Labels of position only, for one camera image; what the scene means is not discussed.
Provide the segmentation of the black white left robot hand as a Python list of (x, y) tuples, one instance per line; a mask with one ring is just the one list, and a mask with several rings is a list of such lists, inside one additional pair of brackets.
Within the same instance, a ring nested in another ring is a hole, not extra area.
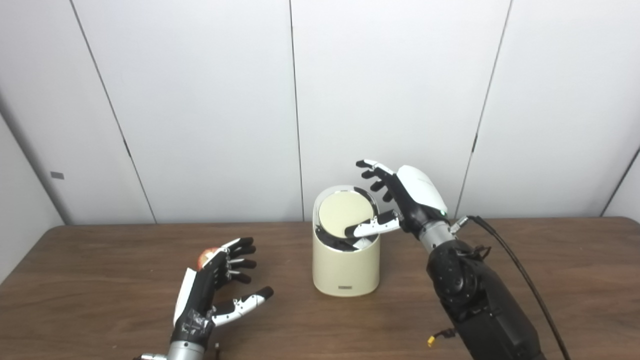
[(236, 238), (202, 251), (196, 269), (185, 271), (174, 307), (171, 343), (207, 348), (215, 328), (237, 321), (274, 295), (272, 287), (266, 286), (239, 298), (214, 302), (215, 294), (229, 283), (251, 283), (250, 276), (241, 270), (256, 268), (254, 260), (245, 258), (255, 252), (253, 237)]

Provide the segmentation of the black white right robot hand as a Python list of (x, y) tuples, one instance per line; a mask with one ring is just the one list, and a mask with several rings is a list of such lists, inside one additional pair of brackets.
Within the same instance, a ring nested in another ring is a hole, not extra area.
[(381, 162), (370, 159), (359, 160), (355, 165), (364, 169), (362, 178), (377, 178), (370, 187), (371, 191), (386, 188), (382, 200), (386, 203), (394, 201), (398, 209), (346, 227), (343, 232), (348, 239), (361, 239), (396, 230), (418, 237), (430, 223), (450, 222), (444, 199), (423, 171), (409, 165), (393, 171)]

